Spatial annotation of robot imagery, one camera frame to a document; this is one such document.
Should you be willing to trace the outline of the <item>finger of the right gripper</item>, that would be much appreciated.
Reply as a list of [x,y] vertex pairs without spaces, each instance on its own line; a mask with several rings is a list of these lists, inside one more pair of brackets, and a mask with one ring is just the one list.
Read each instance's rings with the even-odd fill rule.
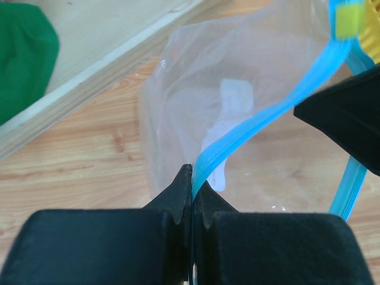
[[319,91],[293,111],[379,175],[379,65]]

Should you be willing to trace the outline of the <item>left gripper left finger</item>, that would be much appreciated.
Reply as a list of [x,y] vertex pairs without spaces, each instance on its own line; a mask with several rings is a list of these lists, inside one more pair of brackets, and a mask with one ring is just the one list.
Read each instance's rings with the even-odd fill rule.
[[183,284],[192,270],[192,166],[142,208],[33,213],[2,284]]

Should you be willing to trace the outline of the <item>clear zip top bag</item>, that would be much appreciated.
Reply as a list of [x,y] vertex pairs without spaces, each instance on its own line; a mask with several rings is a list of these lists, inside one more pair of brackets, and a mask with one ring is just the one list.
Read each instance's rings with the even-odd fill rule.
[[362,50],[363,1],[271,1],[177,29],[142,85],[151,196],[193,168],[240,211],[348,219],[369,171],[294,116],[313,94],[377,64]]

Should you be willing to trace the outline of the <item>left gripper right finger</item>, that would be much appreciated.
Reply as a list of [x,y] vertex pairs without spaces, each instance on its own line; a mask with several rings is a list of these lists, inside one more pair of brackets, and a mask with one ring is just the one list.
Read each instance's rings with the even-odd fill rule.
[[348,224],[324,213],[241,213],[205,183],[194,202],[198,284],[372,284]]

